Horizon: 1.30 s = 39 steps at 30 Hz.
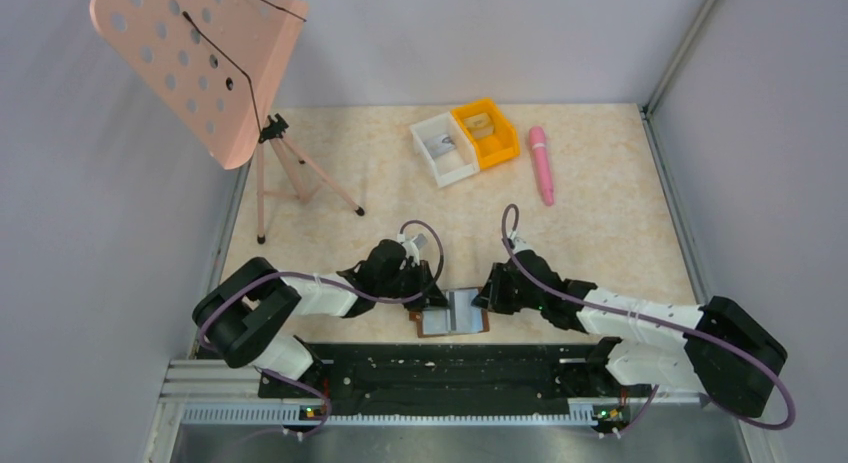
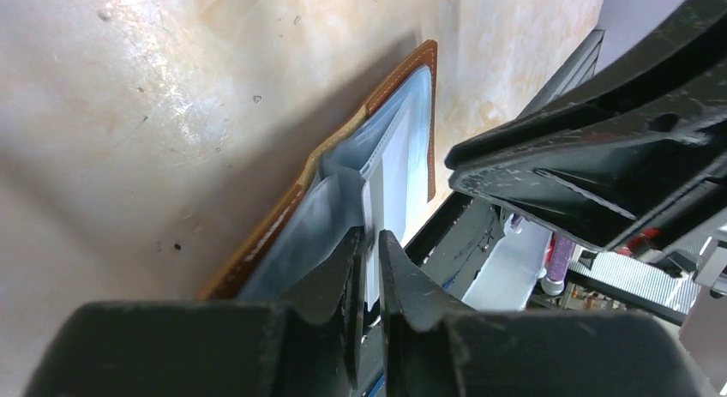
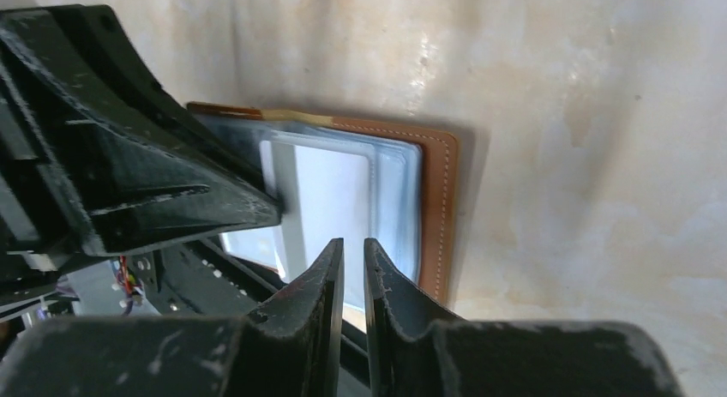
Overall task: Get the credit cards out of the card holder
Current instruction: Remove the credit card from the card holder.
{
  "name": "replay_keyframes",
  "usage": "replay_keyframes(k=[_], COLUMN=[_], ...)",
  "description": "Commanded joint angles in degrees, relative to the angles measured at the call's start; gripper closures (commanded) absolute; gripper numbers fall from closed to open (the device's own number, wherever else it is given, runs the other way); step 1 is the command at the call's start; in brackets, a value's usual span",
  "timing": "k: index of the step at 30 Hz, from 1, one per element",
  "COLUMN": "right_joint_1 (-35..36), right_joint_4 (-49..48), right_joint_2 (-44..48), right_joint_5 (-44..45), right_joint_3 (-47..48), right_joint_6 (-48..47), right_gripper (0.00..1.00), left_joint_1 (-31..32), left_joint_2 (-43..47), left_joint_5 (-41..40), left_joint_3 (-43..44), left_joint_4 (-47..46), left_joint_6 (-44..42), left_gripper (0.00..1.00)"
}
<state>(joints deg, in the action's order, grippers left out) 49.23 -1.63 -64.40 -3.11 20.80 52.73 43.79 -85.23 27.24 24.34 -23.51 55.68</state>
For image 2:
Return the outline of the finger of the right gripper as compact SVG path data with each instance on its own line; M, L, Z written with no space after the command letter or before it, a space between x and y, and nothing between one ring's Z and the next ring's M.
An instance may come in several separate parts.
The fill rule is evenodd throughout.
M726 220L726 0L685 0L542 109L454 146L450 187L593 250Z

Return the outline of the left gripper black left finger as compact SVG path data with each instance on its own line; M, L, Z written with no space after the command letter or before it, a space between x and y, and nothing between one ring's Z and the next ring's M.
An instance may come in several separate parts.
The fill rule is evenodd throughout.
M357 386L364 230L281 298L94 302L47 347L27 396L346 396Z

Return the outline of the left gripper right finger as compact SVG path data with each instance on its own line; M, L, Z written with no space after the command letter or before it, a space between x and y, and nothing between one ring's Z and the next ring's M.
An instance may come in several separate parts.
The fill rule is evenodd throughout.
M390 396L700 396L668 332L628 311L482 312L379 235Z

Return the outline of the brown leather card holder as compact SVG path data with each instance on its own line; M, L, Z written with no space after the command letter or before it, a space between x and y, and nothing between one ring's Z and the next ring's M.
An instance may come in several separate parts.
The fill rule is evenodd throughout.
M403 238L436 195L435 104L438 44L425 40L308 155L271 211L199 292L201 300L267 300L286 292L321 264L352 227L363 228L365 260L372 247L368 185L398 109L411 101L419 116L418 170L411 177Z

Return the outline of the white patterned credit card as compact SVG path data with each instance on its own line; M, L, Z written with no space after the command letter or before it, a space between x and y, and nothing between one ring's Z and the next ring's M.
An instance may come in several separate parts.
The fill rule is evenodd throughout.
M398 237L406 233L411 177L418 170L420 154L419 116L411 101L397 111L381 158L371 175L372 247L367 264L366 304L372 310L380 297L378 260L379 232L389 230Z

